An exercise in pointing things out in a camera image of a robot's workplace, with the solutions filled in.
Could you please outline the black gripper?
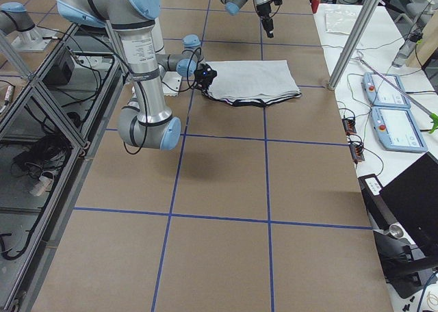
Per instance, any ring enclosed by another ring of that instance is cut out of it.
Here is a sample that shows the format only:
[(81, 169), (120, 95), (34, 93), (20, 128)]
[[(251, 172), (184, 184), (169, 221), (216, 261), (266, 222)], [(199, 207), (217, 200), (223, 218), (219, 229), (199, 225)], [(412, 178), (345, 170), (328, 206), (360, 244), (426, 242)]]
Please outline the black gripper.
[(256, 5), (256, 13), (261, 19), (261, 24), (263, 26), (264, 31), (266, 32), (267, 37), (274, 37), (274, 23), (271, 19), (271, 3), (265, 2)]
[(194, 71), (194, 88), (201, 92), (208, 92), (214, 80), (214, 69), (209, 64), (201, 64), (201, 68)]

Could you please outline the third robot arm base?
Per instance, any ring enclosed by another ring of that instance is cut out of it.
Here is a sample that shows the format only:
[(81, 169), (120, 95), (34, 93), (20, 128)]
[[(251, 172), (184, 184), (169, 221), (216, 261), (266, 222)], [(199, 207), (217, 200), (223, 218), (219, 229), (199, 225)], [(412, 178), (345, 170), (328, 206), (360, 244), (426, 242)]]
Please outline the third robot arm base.
[(23, 4), (3, 3), (1, 4), (1, 34), (6, 37), (14, 32), (18, 37), (12, 41), (12, 47), (21, 52), (42, 52), (52, 39), (57, 38), (54, 29), (38, 27)]

